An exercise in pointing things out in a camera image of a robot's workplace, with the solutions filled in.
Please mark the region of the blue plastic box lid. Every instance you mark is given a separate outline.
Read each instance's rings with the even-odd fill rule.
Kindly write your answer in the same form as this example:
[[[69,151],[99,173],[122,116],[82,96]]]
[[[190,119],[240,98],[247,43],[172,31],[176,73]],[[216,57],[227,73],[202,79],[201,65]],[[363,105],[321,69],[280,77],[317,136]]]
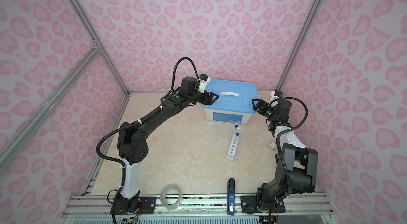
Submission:
[[[206,109],[238,113],[255,113],[252,99],[258,98],[257,87],[253,83],[211,80],[206,91],[213,92],[219,98],[212,105],[201,106]]]

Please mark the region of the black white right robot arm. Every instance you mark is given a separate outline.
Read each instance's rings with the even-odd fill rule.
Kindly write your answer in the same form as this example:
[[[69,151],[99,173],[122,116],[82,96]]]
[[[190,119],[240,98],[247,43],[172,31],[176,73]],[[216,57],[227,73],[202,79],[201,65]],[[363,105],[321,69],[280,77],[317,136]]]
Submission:
[[[289,123],[291,101],[300,103],[305,115],[301,122],[292,126]],[[312,193],[316,187],[318,152],[306,147],[296,136],[308,117],[308,107],[302,100],[294,97],[277,96],[270,102],[252,99],[254,111],[266,117],[268,131],[276,140],[277,157],[275,178],[262,184],[256,192],[256,208],[270,216],[277,213],[283,199],[292,194]]]

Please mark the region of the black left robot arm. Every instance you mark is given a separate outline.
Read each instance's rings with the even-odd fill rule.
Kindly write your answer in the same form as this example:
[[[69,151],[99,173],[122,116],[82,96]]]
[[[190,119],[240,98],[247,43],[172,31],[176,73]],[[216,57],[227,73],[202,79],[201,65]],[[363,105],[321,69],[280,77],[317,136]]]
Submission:
[[[181,85],[175,88],[176,71],[172,73],[171,87],[168,93],[161,97],[160,104],[146,116],[132,122],[124,122],[118,129],[102,137],[96,145],[96,154],[103,160],[120,164],[122,170],[121,184],[115,190],[111,202],[111,216],[116,223],[118,214],[142,213],[142,201],[138,185],[141,163],[148,154],[147,138],[160,125],[182,110],[197,103],[212,105],[219,96],[206,91],[210,77],[206,74],[186,76]],[[117,149],[119,157],[110,157],[101,151],[103,143],[110,137],[118,135]]]

